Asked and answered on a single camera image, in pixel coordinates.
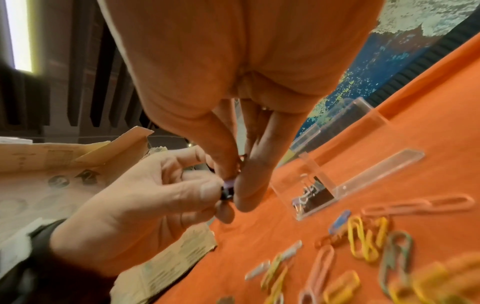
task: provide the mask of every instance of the forearm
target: forearm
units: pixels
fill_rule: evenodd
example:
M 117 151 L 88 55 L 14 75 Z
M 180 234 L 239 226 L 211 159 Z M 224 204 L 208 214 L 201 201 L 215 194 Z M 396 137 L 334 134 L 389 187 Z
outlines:
M 116 278 L 104 278 L 61 260 L 50 248 L 52 232 L 62 221 L 30 234 L 30 258 L 0 280 L 0 302 L 21 304 L 110 303 Z

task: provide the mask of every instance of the clear plastic box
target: clear plastic box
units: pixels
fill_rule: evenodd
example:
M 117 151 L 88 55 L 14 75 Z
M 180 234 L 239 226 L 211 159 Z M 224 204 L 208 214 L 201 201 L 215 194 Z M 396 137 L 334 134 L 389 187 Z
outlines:
M 341 104 L 348 105 L 295 139 L 273 172 L 270 186 L 298 220 L 425 155 L 363 98 Z

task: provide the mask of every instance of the fluorescent light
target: fluorescent light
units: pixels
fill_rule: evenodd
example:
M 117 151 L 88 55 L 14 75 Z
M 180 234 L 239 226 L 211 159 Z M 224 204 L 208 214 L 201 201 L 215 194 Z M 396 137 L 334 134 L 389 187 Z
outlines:
M 27 0 L 5 0 L 5 4 L 15 68 L 32 72 Z

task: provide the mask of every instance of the hand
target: hand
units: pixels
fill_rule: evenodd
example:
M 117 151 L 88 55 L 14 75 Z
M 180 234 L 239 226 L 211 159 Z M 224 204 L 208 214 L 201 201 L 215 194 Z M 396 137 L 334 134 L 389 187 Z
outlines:
M 98 1 L 145 112 L 199 144 L 223 179 L 238 174 L 239 158 L 224 124 L 233 120 L 214 109 L 222 98 L 242 99 L 249 155 L 234 188 L 240 211 L 259 204 L 275 166 L 315 104 L 335 89 L 384 3 Z
M 143 159 L 53 232 L 53 252 L 106 277 L 151 259 L 188 227 L 214 216 L 222 180 L 208 171 L 183 171 L 202 162 L 198 146 Z

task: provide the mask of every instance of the cardboard box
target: cardboard box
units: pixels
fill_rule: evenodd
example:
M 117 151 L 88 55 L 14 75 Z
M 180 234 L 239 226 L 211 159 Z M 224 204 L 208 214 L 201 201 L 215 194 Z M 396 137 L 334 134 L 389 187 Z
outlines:
M 134 127 L 114 141 L 88 145 L 0 141 L 0 244 L 36 219 L 71 216 L 142 158 L 166 150 L 149 150 L 151 133 Z M 155 295 L 216 245 L 206 224 L 191 227 L 152 260 L 122 273 L 112 303 L 135 304 Z

